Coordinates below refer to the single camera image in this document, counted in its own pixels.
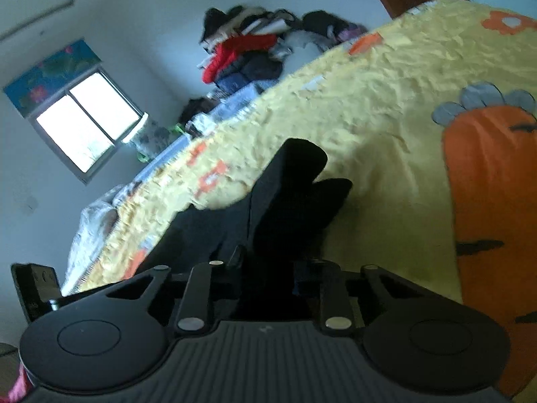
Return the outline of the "black pants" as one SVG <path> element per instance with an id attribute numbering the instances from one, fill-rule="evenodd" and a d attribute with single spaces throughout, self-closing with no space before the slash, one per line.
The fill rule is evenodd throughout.
<path id="1" fill-rule="evenodd" d="M 319 146 L 287 139 L 248 195 L 226 208 L 176 214 L 137 272 L 165 265 L 187 273 L 221 260 L 231 267 L 211 282 L 217 319 L 314 319 L 320 293 L 311 263 L 352 188 L 346 178 L 318 179 L 327 161 Z"/>

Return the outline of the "floral white pillow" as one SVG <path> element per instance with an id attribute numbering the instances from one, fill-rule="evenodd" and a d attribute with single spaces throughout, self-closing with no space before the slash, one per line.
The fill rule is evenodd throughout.
<path id="1" fill-rule="evenodd" d="M 148 118 L 129 143 L 135 147 L 138 154 L 146 158 L 156 158 L 174 139 L 175 136 L 168 128 Z"/>

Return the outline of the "yellow floral bed quilt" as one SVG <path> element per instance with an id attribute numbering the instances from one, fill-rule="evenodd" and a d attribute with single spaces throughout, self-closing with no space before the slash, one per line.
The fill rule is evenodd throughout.
<path id="1" fill-rule="evenodd" d="M 263 92 L 135 190 L 78 292 L 131 277 L 179 211 L 241 199 L 290 137 L 353 183 L 324 257 L 491 314 L 501 392 L 535 401 L 536 22 L 505 9 L 432 0 Z"/>

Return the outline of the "blue floral window blind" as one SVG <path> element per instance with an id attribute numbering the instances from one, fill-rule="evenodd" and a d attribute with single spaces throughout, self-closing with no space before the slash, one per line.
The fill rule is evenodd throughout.
<path id="1" fill-rule="evenodd" d="M 19 114 L 26 118 L 100 62 L 90 46 L 80 39 L 14 79 L 4 87 L 4 93 Z"/>

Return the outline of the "red puffer jacket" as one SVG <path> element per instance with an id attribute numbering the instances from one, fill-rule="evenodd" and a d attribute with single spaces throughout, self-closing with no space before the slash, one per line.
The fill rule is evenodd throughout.
<path id="1" fill-rule="evenodd" d="M 208 66 L 204 69 L 202 82 L 207 85 L 213 83 L 217 74 L 235 62 L 241 55 L 249 51 L 268 51 L 277 41 L 276 35 L 268 34 L 230 37 L 219 43 Z"/>

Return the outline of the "pile of mixed clothes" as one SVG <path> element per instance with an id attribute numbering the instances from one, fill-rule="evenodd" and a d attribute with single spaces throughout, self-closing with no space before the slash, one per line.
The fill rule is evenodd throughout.
<path id="1" fill-rule="evenodd" d="M 313 58 L 368 32 L 362 24 L 324 10 L 296 16 L 286 9 L 237 5 L 207 9 L 199 45 L 207 57 L 201 81 L 227 95 L 256 81 L 276 81 Z"/>

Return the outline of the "window with grey frame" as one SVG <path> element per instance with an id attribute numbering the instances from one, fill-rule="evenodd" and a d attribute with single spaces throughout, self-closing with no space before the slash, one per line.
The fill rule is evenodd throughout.
<path id="1" fill-rule="evenodd" d="M 86 184 L 147 118 L 98 66 L 54 94 L 30 116 L 30 123 L 69 171 Z"/>

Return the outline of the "black bag by wall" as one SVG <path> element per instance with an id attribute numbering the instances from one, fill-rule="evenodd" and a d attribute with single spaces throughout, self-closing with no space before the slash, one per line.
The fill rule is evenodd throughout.
<path id="1" fill-rule="evenodd" d="M 183 107 L 178 123 L 185 126 L 195 115 L 208 113 L 218 106 L 219 103 L 220 101 L 218 99 L 208 98 L 206 96 L 190 99 Z"/>

